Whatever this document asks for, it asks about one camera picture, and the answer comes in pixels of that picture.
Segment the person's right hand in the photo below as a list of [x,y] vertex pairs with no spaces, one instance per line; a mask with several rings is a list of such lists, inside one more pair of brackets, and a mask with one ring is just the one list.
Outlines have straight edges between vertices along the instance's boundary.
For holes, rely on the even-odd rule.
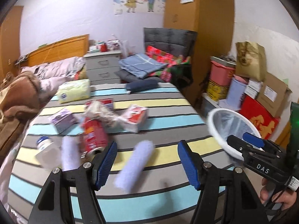
[[[268,180],[266,178],[263,178],[261,181],[261,185],[263,186],[263,188],[261,189],[259,197],[262,204],[264,204],[269,198],[269,192],[266,189],[267,184]],[[275,203],[282,203],[281,209],[282,211],[284,211],[291,208],[295,204],[296,198],[297,192],[294,192],[293,190],[287,188],[287,190],[284,192],[280,191],[279,193],[276,193],[272,197],[272,201]]]

